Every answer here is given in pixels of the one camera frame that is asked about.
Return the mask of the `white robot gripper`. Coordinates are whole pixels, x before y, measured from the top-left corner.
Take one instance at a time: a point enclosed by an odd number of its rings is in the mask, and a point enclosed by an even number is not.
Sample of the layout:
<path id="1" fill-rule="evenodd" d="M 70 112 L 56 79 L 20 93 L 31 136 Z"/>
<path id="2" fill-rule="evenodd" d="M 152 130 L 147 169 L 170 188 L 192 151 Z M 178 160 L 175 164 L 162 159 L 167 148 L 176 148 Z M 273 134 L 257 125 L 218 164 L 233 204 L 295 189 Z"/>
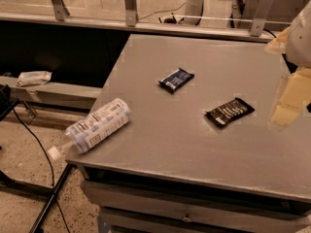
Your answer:
<path id="1" fill-rule="evenodd" d="M 311 1 L 296 16 L 290 28 L 284 29 L 264 50 L 286 53 L 291 63 L 303 66 L 288 77 L 271 117 L 274 123 L 290 125 L 311 103 Z"/>

